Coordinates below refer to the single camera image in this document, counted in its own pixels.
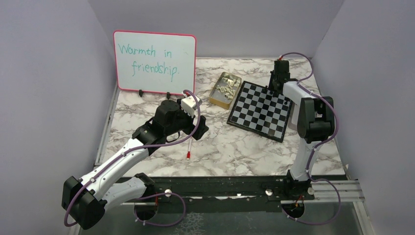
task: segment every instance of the marker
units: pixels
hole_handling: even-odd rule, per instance
[[[190,160],[190,150],[192,149],[192,138],[189,141],[189,148],[187,149],[187,159]]]

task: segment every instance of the marble tabletop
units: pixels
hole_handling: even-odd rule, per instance
[[[149,176],[285,175],[294,162],[300,142],[296,131],[287,128],[283,143],[261,137],[226,124],[233,104],[229,110],[224,110],[208,101],[209,93],[222,72],[266,86],[273,64],[272,59],[197,59],[195,93],[203,101],[201,112],[206,117],[209,131],[199,141],[192,142],[190,160],[186,159],[188,141],[185,141],[159,148],[125,176],[131,177],[140,172]],[[305,77],[310,69],[305,59],[290,59],[292,78]],[[304,81],[304,85],[318,93],[314,77]],[[104,162],[115,154],[132,133],[154,115],[165,99],[160,94],[140,97],[135,92],[120,91],[108,142],[100,161]],[[312,174],[344,174],[334,141],[322,146]]]

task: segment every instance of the chessboard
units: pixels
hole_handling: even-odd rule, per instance
[[[282,142],[292,101],[265,87],[244,81],[227,124]]]

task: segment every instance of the gray floor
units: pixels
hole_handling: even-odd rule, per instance
[[[302,219],[324,221],[336,211],[336,203],[306,204]],[[170,223],[178,214],[158,214],[152,222]],[[80,235],[361,235],[353,203],[342,203],[339,217],[331,224],[308,226],[287,219],[282,213],[191,213],[170,228],[143,226],[135,222],[133,206],[120,206],[106,213],[101,221]]]

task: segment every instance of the gray wall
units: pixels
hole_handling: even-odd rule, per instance
[[[414,12],[413,0],[345,0],[313,59],[379,235],[415,231]]]
[[[343,0],[89,0],[110,41],[117,29],[188,33],[203,57],[313,56]]]
[[[0,35],[0,234],[65,234],[63,182],[92,169],[111,45],[86,0],[2,0]]]

